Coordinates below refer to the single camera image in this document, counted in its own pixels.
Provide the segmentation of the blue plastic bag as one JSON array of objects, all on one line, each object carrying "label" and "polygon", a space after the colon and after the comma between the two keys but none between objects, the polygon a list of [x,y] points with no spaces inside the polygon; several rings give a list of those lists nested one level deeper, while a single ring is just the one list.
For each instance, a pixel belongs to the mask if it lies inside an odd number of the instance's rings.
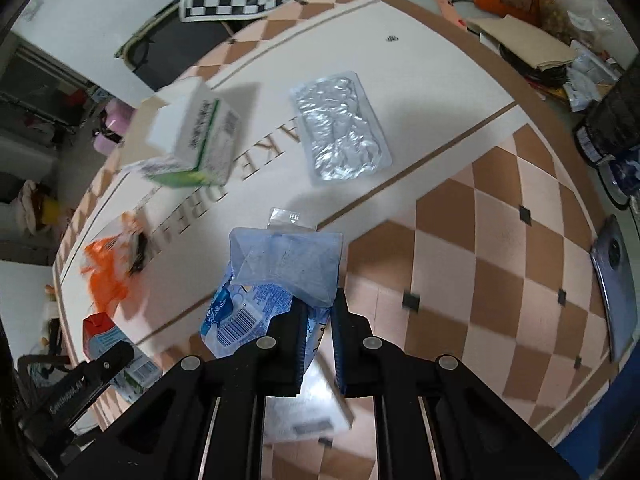
[{"label": "blue plastic bag", "polygon": [[343,235],[316,231],[235,228],[224,277],[204,316],[200,336],[216,358],[265,337],[271,320],[293,304],[306,311],[294,330],[305,373],[329,322],[340,274]]}]

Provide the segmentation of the orange snack wrapper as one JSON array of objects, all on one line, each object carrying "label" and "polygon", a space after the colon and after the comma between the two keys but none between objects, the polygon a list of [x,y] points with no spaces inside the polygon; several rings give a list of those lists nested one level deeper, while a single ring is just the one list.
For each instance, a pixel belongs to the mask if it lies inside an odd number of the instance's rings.
[{"label": "orange snack wrapper", "polygon": [[80,274],[96,313],[110,318],[127,299],[132,277],[145,266],[146,236],[142,222],[132,211],[125,211],[106,226],[82,250]]}]

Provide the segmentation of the green white carton box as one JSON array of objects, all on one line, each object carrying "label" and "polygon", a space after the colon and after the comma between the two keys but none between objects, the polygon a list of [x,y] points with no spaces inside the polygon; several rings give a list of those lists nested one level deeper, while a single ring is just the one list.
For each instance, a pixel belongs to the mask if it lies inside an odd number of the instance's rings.
[{"label": "green white carton box", "polygon": [[168,188],[224,185],[231,174],[240,116],[199,76],[161,88],[160,107],[130,164]]}]

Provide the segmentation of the small milk carton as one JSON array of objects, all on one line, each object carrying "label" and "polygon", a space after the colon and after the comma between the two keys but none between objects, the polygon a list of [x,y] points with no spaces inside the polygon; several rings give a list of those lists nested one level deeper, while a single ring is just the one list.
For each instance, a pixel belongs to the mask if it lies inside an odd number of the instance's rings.
[{"label": "small milk carton", "polygon": [[86,357],[100,362],[111,386],[128,403],[162,377],[160,368],[104,312],[82,321],[82,345]]}]

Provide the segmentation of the silver blister pack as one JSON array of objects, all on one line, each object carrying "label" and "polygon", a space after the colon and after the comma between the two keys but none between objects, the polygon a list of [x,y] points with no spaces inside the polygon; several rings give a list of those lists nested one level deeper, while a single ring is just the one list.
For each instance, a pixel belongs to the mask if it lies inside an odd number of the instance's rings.
[{"label": "silver blister pack", "polygon": [[392,164],[383,129],[356,73],[299,84],[290,91],[290,101],[315,185],[370,176]]}]

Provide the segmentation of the brown paper envelope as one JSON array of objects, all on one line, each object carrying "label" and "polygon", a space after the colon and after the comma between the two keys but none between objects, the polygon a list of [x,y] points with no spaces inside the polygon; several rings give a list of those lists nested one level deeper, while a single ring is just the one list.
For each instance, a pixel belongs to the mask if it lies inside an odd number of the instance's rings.
[{"label": "brown paper envelope", "polygon": [[541,28],[506,15],[504,18],[469,18],[468,24],[498,41],[535,70],[570,64],[577,58],[572,47]]}]

